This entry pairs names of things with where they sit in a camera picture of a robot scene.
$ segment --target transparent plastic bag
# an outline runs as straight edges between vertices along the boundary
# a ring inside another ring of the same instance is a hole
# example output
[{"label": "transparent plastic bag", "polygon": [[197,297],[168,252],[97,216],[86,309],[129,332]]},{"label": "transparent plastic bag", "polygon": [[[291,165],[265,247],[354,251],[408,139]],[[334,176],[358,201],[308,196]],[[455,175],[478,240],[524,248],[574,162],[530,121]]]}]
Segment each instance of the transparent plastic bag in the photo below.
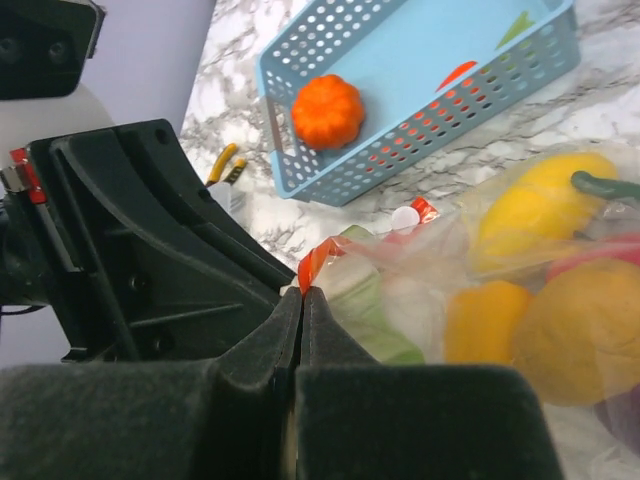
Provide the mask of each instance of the transparent plastic bag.
[{"label": "transparent plastic bag", "polygon": [[328,239],[301,262],[300,285],[321,287],[382,363],[518,369],[548,404],[569,480],[640,478],[636,183],[637,150],[565,145],[429,224]]}]

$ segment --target plastic bag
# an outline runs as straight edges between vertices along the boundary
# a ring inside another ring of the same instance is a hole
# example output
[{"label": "plastic bag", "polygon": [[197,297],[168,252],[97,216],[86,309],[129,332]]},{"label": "plastic bag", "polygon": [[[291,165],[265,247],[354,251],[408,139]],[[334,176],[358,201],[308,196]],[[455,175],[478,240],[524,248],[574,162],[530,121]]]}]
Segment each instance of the plastic bag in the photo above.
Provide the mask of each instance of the plastic bag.
[{"label": "plastic bag", "polygon": [[563,146],[429,224],[328,239],[299,282],[382,363],[518,369],[548,404],[569,480],[640,478],[636,183],[637,150]]}]

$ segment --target basket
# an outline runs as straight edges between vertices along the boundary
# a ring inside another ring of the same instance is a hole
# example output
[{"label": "basket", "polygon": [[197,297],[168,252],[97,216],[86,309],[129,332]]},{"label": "basket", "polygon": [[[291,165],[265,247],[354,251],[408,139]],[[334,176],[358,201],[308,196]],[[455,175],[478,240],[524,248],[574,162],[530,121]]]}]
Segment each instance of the basket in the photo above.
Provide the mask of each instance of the basket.
[{"label": "basket", "polygon": [[[524,12],[533,26],[498,47]],[[572,0],[312,1],[258,59],[278,194],[350,202],[578,65],[576,29]],[[329,73],[360,90],[367,118],[354,142],[316,152],[289,111]]]}]

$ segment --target yellow fruit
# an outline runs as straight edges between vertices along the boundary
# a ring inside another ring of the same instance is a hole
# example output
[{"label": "yellow fruit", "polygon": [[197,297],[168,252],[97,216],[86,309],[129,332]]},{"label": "yellow fruit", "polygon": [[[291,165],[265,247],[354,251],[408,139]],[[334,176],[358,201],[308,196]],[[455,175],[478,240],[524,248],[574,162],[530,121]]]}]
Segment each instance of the yellow fruit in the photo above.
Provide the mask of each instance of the yellow fruit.
[{"label": "yellow fruit", "polygon": [[640,268],[592,260],[551,280],[513,337],[514,366],[543,401],[593,405],[640,383]]},{"label": "yellow fruit", "polygon": [[445,361],[511,365],[513,332],[531,299],[502,280],[460,291],[447,309]]},{"label": "yellow fruit", "polygon": [[[570,239],[574,231],[584,228],[604,201],[573,188],[571,175],[579,170],[617,178],[615,166],[598,153],[555,155],[537,163],[480,221],[470,251],[473,269],[487,273],[526,264],[524,254],[538,249],[538,255],[544,255],[550,241]],[[540,262],[551,259],[541,258]]]}]

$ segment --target purple fruit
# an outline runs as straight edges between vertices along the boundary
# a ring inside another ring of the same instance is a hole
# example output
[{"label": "purple fruit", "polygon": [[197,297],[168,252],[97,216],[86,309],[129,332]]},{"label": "purple fruit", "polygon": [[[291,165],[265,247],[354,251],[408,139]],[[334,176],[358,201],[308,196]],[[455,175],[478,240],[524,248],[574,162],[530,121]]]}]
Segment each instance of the purple fruit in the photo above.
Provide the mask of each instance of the purple fruit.
[{"label": "purple fruit", "polygon": [[640,456],[640,385],[595,406],[607,430]]}]

